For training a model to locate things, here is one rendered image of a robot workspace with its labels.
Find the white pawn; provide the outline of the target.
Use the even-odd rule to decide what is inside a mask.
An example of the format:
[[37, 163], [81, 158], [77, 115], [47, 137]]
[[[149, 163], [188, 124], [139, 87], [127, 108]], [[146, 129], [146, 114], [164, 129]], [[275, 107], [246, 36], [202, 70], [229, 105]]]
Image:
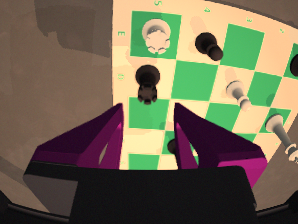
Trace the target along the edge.
[[238, 106], [240, 106], [243, 111], [249, 111], [252, 104], [249, 98], [244, 95], [243, 92], [244, 85], [238, 80], [230, 82], [226, 87], [227, 96], [231, 99], [236, 99]]

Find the green and cream chessboard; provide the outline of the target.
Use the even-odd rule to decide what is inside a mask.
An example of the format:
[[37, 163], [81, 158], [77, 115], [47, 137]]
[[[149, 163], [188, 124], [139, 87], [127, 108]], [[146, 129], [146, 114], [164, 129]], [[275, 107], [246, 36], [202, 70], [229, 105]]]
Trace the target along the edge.
[[[152, 53], [142, 36], [150, 19], [170, 28], [169, 48]], [[195, 47], [196, 37], [213, 34], [223, 51], [213, 61]], [[288, 132], [298, 113], [298, 77], [290, 72], [298, 54], [298, 29], [239, 8], [204, 0], [113, 0], [113, 106], [123, 102], [124, 132], [120, 169], [177, 169], [167, 144], [174, 137], [174, 104], [260, 145], [267, 161], [281, 141], [265, 123], [283, 117]], [[136, 70], [158, 68], [158, 98], [137, 98]], [[238, 80], [251, 109], [243, 111], [226, 94]]]

